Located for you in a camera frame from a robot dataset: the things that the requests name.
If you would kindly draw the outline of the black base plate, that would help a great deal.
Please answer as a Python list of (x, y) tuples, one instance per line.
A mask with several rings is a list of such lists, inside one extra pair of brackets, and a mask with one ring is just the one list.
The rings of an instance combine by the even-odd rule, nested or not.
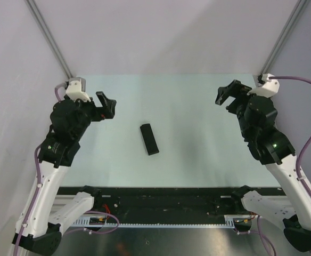
[(224, 217), (234, 225), (251, 226), (257, 212), (246, 210), (238, 197), (239, 187), (141, 188), (101, 187), (101, 201), (90, 224), (218, 224)]

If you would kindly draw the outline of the aluminium corner post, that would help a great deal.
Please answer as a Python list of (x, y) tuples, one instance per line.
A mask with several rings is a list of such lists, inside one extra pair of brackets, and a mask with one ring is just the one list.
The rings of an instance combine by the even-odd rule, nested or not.
[(298, 24), (301, 16), (305, 12), (305, 9), (309, 5), (310, 0), (298, 0), (294, 6), (287, 22), (285, 23), (282, 31), (279, 34), (269, 56), (267, 57), (265, 63), (263, 64), (261, 70), (258, 72), (260, 74), (266, 74), (270, 71), (272, 66), (275, 64), (276, 59), (279, 57), (281, 51), (283, 50), (286, 42), (290, 38), (293, 30)]
[(56, 61), (58, 62), (62, 72), (66, 78), (70, 79), (73, 77), (73, 74), (45, 20), (41, 10), (39, 9), (36, 1), (34, 0), (24, 0), (28, 10), (30, 11), (32, 17), (34, 18), (37, 26), (39, 27), (40, 32), (42, 33), (45, 41), (47, 42), (52, 54), (54, 55)]

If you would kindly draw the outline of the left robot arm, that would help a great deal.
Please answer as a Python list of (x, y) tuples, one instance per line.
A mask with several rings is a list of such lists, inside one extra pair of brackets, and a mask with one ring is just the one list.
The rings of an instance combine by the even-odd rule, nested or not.
[(100, 190), (85, 186), (71, 202), (56, 213), (51, 212), (85, 131), (92, 122), (115, 116), (116, 100), (107, 98), (101, 91), (96, 96), (100, 107), (86, 93), (77, 93), (74, 98), (66, 95), (53, 106), (49, 131), (34, 152), (35, 181), (29, 201), (16, 223), (13, 255), (18, 255), (19, 248), (40, 255), (52, 255), (62, 236), (77, 219), (87, 212), (97, 213), (102, 209)]

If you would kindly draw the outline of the left aluminium corner post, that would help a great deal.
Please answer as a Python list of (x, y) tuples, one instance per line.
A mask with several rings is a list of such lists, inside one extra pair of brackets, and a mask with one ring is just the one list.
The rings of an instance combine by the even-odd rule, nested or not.
[(28, 10), (30, 11), (32, 17), (34, 18), (37, 26), (39, 27), (40, 32), (42, 33), (45, 41), (47, 42), (52, 54), (54, 55), (56, 61), (58, 62), (62, 72), (66, 78), (70, 79), (73, 77), (73, 74), (45, 20), (41, 10), (39, 9), (36, 1), (34, 0), (24, 0)]

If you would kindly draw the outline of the right aluminium corner post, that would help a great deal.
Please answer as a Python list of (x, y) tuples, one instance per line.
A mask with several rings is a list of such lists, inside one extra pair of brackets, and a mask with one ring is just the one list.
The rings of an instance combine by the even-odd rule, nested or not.
[(298, 24), (301, 16), (305, 12), (305, 9), (309, 5), (310, 0), (298, 0), (294, 6), (287, 22), (285, 23), (282, 31), (279, 34), (269, 56), (267, 57), (265, 63), (263, 64), (261, 70), (258, 72), (260, 74), (266, 74), (270, 71), (272, 66), (275, 64), (276, 59), (279, 57), (281, 51), (283, 50), (286, 42), (290, 38), (293, 30)]

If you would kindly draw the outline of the black glasses case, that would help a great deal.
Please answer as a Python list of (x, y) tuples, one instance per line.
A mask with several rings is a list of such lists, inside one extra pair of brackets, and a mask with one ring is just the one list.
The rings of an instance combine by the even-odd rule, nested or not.
[(140, 126), (140, 130), (148, 155), (151, 156), (158, 154), (159, 148), (156, 143), (151, 125), (149, 123), (143, 124)]

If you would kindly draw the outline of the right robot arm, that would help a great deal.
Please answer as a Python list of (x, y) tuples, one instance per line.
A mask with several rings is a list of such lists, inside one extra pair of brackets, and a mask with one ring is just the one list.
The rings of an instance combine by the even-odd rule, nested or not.
[(237, 214), (250, 211), (283, 231), (288, 242), (300, 252), (311, 251), (311, 182), (301, 168), (301, 155), (288, 137), (275, 127), (277, 110), (272, 97), (279, 91), (279, 77), (267, 74), (251, 88), (238, 80), (218, 88), (215, 103), (234, 100), (226, 110), (237, 116), (241, 135), (254, 159), (273, 175), (290, 206), (266, 199), (248, 186), (241, 187), (231, 200)]

